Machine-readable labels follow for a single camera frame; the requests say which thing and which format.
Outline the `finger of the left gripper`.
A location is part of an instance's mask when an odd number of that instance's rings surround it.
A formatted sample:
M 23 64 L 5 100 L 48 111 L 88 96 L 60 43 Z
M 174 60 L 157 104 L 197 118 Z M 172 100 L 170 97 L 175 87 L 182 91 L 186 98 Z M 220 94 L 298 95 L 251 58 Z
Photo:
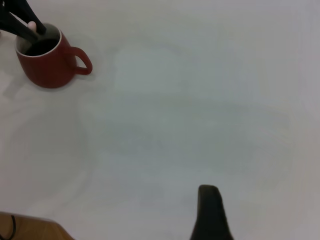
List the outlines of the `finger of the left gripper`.
M 37 27 L 36 32 L 40 35 L 44 35 L 47 31 L 47 28 L 35 15 L 28 2 L 26 0 L 18 0 L 17 5 L 19 7 L 18 17 L 26 23 L 35 22 Z
M 7 11 L 3 4 L 0 5 L 0 29 L 29 42 L 36 42 L 38 40 L 37 35 Z

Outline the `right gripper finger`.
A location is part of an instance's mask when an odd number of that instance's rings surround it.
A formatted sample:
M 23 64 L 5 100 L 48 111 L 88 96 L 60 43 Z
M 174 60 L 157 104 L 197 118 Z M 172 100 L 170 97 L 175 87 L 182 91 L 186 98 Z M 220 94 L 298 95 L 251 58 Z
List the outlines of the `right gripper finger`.
M 197 215 L 191 240 L 232 240 L 223 199 L 214 185 L 198 188 Z

